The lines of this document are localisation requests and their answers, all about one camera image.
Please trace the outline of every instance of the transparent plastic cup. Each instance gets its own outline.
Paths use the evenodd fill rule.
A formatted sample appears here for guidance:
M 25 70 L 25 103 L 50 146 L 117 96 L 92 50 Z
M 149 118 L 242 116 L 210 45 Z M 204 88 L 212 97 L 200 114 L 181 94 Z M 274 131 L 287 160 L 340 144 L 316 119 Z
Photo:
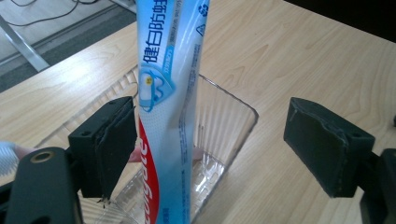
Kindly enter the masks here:
M 137 67 L 44 139 L 38 147 L 68 147 L 67 136 L 102 105 L 122 96 L 136 96 L 136 77 Z M 206 77 L 199 76 L 194 146 L 203 149 L 204 156 L 194 161 L 192 167 L 191 222 L 216 190 L 258 118 L 258 113 L 251 106 Z M 115 189 L 110 203 L 98 203 L 98 199 L 80 196 L 86 223 L 144 223 L 141 164 L 128 166 L 130 180 L 120 189 Z

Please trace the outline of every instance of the red logo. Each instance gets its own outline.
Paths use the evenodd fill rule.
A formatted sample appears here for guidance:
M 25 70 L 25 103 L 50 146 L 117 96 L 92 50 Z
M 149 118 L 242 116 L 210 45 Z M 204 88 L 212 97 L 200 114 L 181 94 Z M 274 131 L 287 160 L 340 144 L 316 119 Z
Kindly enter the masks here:
M 142 148 L 143 163 L 143 182 L 144 182 L 144 200 L 145 200 L 145 223 L 156 223 L 160 201 L 160 191 L 158 185 L 157 171 L 155 170 L 154 160 L 152 159 L 149 141 L 146 136 L 145 128 L 142 121 L 139 120 L 140 147 Z

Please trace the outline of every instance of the cable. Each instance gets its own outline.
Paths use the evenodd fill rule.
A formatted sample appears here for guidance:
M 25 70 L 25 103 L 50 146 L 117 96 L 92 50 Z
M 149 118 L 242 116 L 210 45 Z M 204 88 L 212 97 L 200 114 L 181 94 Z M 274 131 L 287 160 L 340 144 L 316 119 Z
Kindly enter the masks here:
M 75 2 L 73 8 L 70 9 L 68 12 L 66 12 L 66 13 L 64 13 L 64 14 L 62 14 L 62 15 L 60 15 L 60 16 L 50 17 L 50 18 L 46 18 L 46 19 L 42 19 L 42 20 L 37 20 L 37 21 L 32 21 L 32 22 L 29 22 L 29 23 L 26 23 L 26 24 L 15 24 L 15 23 L 12 23 L 12 22 L 9 22 L 9 21 L 7 21 L 7 23 L 8 23 L 9 25 L 20 26 L 20 27 L 22 27 L 22 26 L 29 26 L 29 25 L 32 25 L 32 24 L 35 24 L 35 23 L 38 23 L 38 22 L 42 22 L 42 21 L 51 21 L 51 20 L 55 20 L 55 19 L 59 19 L 59 18 L 61 18 L 61 17 L 67 16 L 67 15 L 69 15 L 70 13 L 72 13 L 72 12 L 76 9 L 76 7 L 78 6 L 78 3 L 81 3 L 81 4 L 83 4 L 83 5 L 90 5 L 90 4 L 94 4 L 94 3 L 98 2 L 99 0 L 92 0 L 91 2 L 81 2 L 81 1 L 79 1 L 79 0 L 72 0 L 72 1 Z
M 97 3 L 99 0 L 92 0 L 91 2 L 82 2 L 82 1 L 79 1 L 82 5 L 92 5 L 92 4 L 95 4 L 95 3 Z
M 11 0 L 11 2 L 14 3 L 15 5 L 17 5 L 18 7 L 27 7 L 27 6 L 30 6 L 30 5 L 32 5 L 35 1 L 37 1 L 37 0 L 33 0 L 33 1 L 30 2 L 30 3 L 26 3 L 26 4 L 21 5 L 21 4 L 18 4 L 17 2 L 15 2 L 14 0 Z

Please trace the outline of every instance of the toothpaste packaging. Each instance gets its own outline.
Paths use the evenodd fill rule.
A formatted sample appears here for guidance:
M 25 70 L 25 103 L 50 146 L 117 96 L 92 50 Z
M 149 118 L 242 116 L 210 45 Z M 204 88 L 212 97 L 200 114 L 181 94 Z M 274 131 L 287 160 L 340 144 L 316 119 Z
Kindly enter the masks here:
M 146 223 L 190 223 L 196 80 L 209 0 L 137 0 Z

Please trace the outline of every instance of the wooden table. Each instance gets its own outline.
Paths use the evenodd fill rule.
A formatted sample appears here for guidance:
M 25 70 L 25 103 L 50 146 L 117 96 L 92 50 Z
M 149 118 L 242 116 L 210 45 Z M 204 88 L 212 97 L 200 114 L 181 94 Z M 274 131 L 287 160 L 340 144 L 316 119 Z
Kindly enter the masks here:
M 33 147 L 136 63 L 136 26 L 0 94 L 0 139 Z M 283 141 L 291 96 L 330 108 L 396 147 L 396 44 L 280 0 L 212 0 L 201 74 L 260 119 L 198 223 L 361 223 L 329 199 Z

